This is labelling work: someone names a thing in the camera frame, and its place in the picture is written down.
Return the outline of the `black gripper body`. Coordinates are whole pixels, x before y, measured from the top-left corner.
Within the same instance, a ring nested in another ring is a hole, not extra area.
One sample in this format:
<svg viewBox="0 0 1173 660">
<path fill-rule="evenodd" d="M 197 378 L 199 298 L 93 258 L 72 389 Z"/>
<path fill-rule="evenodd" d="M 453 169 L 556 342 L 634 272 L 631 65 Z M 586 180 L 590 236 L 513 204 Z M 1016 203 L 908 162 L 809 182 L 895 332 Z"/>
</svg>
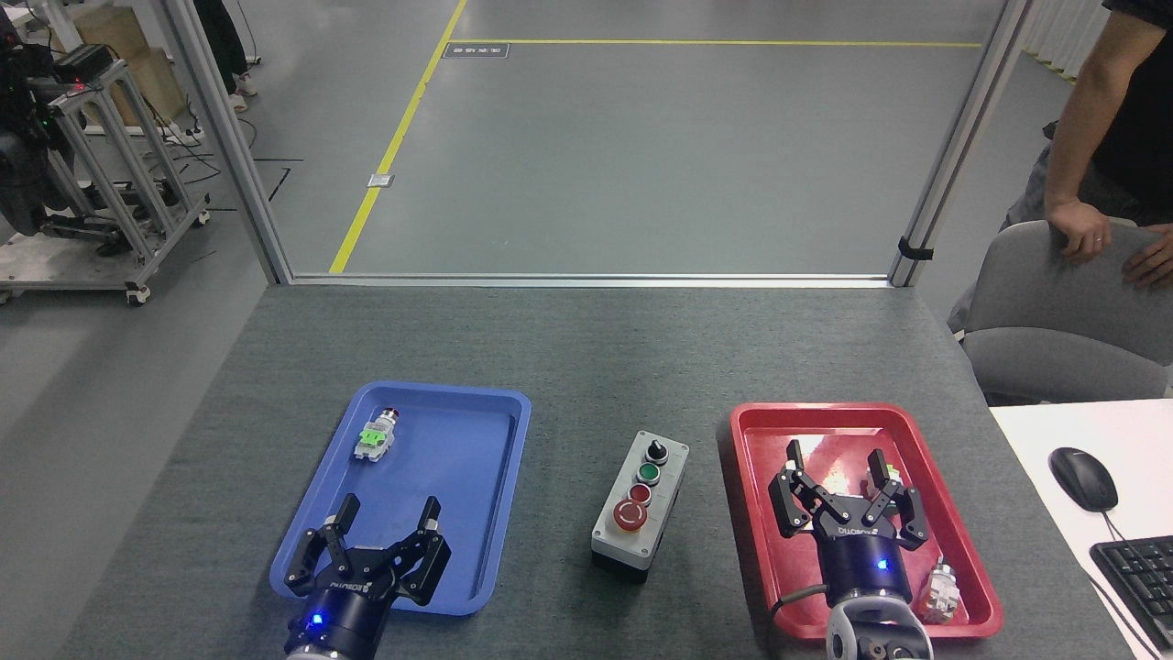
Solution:
<svg viewBox="0 0 1173 660">
<path fill-rule="evenodd" d="M 913 600 L 891 520 L 881 518 L 875 528 L 835 518 L 818 520 L 814 539 L 829 607 L 857 596 L 894 596 L 906 604 Z"/>
<path fill-rule="evenodd" d="M 287 656 L 373 656 L 392 598 L 389 547 L 352 547 L 353 576 L 316 574 L 301 614 L 289 622 Z"/>
</svg>

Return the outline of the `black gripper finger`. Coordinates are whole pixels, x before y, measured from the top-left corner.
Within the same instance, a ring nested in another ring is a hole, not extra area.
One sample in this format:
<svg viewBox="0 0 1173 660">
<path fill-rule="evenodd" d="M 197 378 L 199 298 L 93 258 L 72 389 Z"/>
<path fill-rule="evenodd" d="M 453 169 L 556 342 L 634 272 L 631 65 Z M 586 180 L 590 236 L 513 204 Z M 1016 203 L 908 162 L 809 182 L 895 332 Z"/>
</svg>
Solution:
<svg viewBox="0 0 1173 660">
<path fill-rule="evenodd" d="M 415 531 L 389 547 L 393 599 L 407 598 L 418 606 L 430 604 L 452 554 L 439 530 L 442 510 L 438 497 L 429 496 Z"/>
<path fill-rule="evenodd" d="M 328 515 L 319 529 L 307 529 L 298 542 L 294 553 L 285 571 L 284 584 L 294 596 L 308 596 L 316 580 L 314 569 L 323 551 L 327 550 L 334 572 L 341 578 L 353 576 L 353 563 L 345 547 L 345 535 L 355 520 L 360 501 L 355 494 L 346 494 L 334 515 Z"/>
<path fill-rule="evenodd" d="M 888 510 L 895 506 L 900 526 L 893 528 L 891 537 L 900 547 L 916 551 L 927 540 L 925 506 L 920 491 L 906 487 L 896 476 L 896 469 L 889 467 L 880 448 L 874 448 L 868 455 L 868 469 L 869 506 L 866 510 L 866 525 L 876 528 Z"/>
<path fill-rule="evenodd" d="M 786 455 L 784 469 L 777 472 L 768 487 L 780 535 L 792 538 L 800 535 L 809 523 L 825 530 L 827 526 L 821 522 L 823 513 L 829 515 L 829 525 L 843 523 L 845 509 L 839 505 L 838 497 L 818 484 L 806 471 L 799 440 L 791 440 Z"/>
</svg>

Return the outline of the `person's right hand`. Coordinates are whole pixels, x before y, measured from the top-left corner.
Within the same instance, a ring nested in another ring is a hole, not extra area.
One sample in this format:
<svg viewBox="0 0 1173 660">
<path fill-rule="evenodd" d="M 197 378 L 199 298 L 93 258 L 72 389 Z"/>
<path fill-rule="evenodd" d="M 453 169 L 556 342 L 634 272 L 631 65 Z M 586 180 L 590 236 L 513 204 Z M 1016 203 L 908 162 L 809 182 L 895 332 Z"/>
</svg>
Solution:
<svg viewBox="0 0 1173 660">
<path fill-rule="evenodd" d="M 1086 263 L 1112 244 L 1112 223 L 1093 205 L 1077 199 L 1047 202 L 1045 217 L 1067 239 L 1062 249 L 1067 261 Z"/>
</svg>

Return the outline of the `person's left hand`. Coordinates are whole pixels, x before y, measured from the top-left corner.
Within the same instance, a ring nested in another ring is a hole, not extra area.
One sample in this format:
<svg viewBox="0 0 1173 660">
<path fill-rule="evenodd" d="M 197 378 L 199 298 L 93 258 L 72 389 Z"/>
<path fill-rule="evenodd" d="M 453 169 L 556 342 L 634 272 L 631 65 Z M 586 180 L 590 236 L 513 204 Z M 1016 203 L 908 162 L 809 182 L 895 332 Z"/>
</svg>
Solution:
<svg viewBox="0 0 1173 660">
<path fill-rule="evenodd" d="M 1172 287 L 1172 225 L 1150 225 L 1145 227 L 1157 234 L 1155 241 L 1135 251 L 1125 263 L 1124 280 L 1138 288 L 1169 290 Z"/>
</svg>

